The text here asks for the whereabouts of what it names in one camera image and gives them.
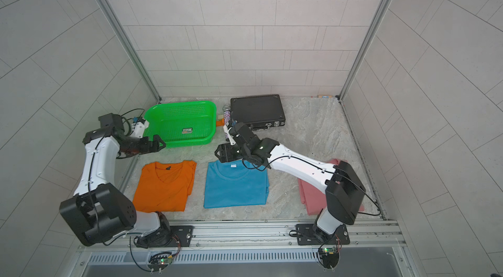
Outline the green plastic basket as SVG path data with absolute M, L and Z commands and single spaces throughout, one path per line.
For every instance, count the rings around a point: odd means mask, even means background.
M 158 104 L 145 114 L 144 135 L 158 135 L 167 148 L 209 144 L 216 133 L 216 105 L 211 101 Z

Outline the orange t-shirt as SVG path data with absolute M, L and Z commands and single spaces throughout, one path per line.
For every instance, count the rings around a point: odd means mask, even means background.
M 183 212 L 195 181 L 196 163 L 154 162 L 141 170 L 133 204 L 139 212 Z

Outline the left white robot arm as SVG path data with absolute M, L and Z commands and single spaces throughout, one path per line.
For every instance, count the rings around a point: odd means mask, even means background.
M 143 117 L 130 125 L 118 114 L 99 117 L 99 129 L 85 134 L 86 159 L 72 198 L 61 202 L 60 215 L 84 246 L 110 245 L 116 238 L 137 234 L 136 246 L 166 246 L 172 239 L 168 220 L 160 212 L 139 212 L 115 186 L 119 159 L 156 153 L 166 144 L 160 136 L 144 136 Z

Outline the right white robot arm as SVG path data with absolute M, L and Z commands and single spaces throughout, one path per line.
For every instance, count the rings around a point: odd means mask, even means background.
M 221 144 L 215 156 L 221 163 L 240 160 L 249 170 L 274 169 L 311 184 L 325 194 L 322 209 L 307 236 L 327 243 L 345 225 L 353 225 L 360 212 L 366 189 L 347 162 L 324 163 L 303 156 L 270 138 L 259 138 L 246 124 L 223 126 L 229 142 Z

